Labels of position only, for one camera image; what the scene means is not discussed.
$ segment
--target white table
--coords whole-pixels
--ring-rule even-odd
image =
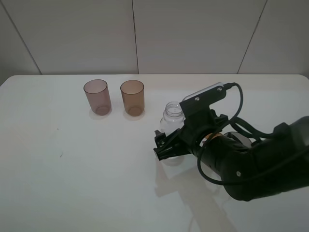
[[[108,82],[107,116],[91,112],[83,91],[98,78]],[[122,104],[120,85],[129,79],[145,84],[137,118]],[[174,167],[157,161],[154,131],[166,103],[219,81],[242,86],[240,117],[262,131],[309,115],[309,80],[300,75],[9,78],[0,87],[0,231],[308,231],[309,188],[239,202],[202,179],[193,155]],[[238,105],[233,88],[213,108],[231,116]]]

